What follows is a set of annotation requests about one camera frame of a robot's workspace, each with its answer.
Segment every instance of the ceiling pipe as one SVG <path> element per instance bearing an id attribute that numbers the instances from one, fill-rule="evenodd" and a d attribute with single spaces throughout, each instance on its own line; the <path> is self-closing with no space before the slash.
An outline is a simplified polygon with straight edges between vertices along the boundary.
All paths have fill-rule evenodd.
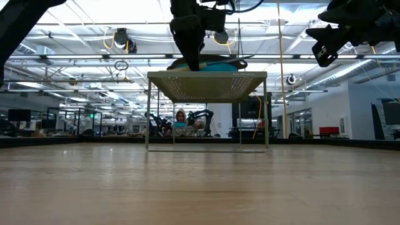
<path id="1" fill-rule="evenodd" d="M 383 77 L 383 76 L 387 76 L 387 75 L 390 75 L 390 74 L 394 74 L 394 73 L 397 73 L 397 72 L 399 72 L 399 71 L 400 71 L 400 69 L 398 69 L 398 68 L 392 68 L 392 69 L 389 69 L 389 70 L 387 70 L 387 71 L 380 72 L 379 74 L 376 74 L 376 75 L 373 75 L 373 76 L 370 76 L 370 77 L 361 79 L 361 80 L 359 80 L 359 81 L 355 81 L 354 83 L 355 83 L 355 84 L 366 83 L 366 82 L 368 82 L 368 81 L 372 81 L 372 80 L 374 80 L 374 79 L 381 78 L 381 77 Z"/>
<path id="2" fill-rule="evenodd" d="M 391 54 L 396 51 L 396 48 L 387 48 L 383 50 L 380 54 Z M 315 88 L 318 86 L 332 86 L 338 85 L 340 82 L 343 82 L 347 79 L 353 78 L 354 76 L 366 73 L 372 69 L 375 69 L 379 66 L 377 60 L 368 59 L 359 62 L 355 62 L 349 65 L 339 66 L 336 69 L 333 69 L 326 74 L 323 74 L 319 77 L 319 81 L 312 83 L 309 86 L 306 86 L 306 89 Z"/>

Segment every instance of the red box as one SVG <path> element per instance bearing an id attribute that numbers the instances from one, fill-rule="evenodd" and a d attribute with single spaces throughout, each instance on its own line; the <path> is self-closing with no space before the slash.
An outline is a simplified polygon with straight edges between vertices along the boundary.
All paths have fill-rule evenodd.
<path id="1" fill-rule="evenodd" d="M 320 127 L 320 134 L 340 134 L 339 127 Z"/>

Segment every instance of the desk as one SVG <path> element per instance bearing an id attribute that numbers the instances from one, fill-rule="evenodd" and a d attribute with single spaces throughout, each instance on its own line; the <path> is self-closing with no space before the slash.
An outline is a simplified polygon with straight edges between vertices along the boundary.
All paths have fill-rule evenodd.
<path id="1" fill-rule="evenodd" d="M 267 72 L 148 72 L 149 93 L 147 94 L 147 118 L 150 121 L 151 84 L 154 83 L 173 103 L 240 103 L 260 85 L 264 84 L 267 96 Z M 267 98 L 264 98 L 264 116 L 268 118 Z M 172 132 L 175 143 L 175 132 Z M 268 148 L 268 133 L 265 134 L 265 148 Z M 149 127 L 146 129 L 146 150 L 149 150 Z"/>

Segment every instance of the security camera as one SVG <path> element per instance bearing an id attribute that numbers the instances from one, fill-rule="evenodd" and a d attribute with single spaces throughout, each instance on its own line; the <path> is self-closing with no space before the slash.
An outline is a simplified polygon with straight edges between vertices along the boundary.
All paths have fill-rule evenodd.
<path id="1" fill-rule="evenodd" d="M 286 78 L 287 85 L 292 86 L 295 82 L 296 82 L 296 77 L 293 74 L 290 74 L 290 76 Z"/>

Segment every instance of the blue object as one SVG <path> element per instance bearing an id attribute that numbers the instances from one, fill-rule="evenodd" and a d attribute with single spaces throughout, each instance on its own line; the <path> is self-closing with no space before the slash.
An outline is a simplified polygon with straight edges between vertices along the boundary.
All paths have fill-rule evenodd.
<path id="1" fill-rule="evenodd" d="M 185 67 L 185 66 L 188 66 L 188 65 L 180 64 L 178 66 L 178 68 Z M 219 63 L 219 64 L 209 65 L 205 68 L 202 68 L 200 71 L 201 72 L 229 72 L 229 71 L 235 72 L 235 71 L 238 71 L 238 69 L 236 69 L 236 66 L 232 66 L 229 63 Z"/>
<path id="2" fill-rule="evenodd" d="M 185 126 L 185 122 L 175 122 L 175 128 L 184 128 Z"/>

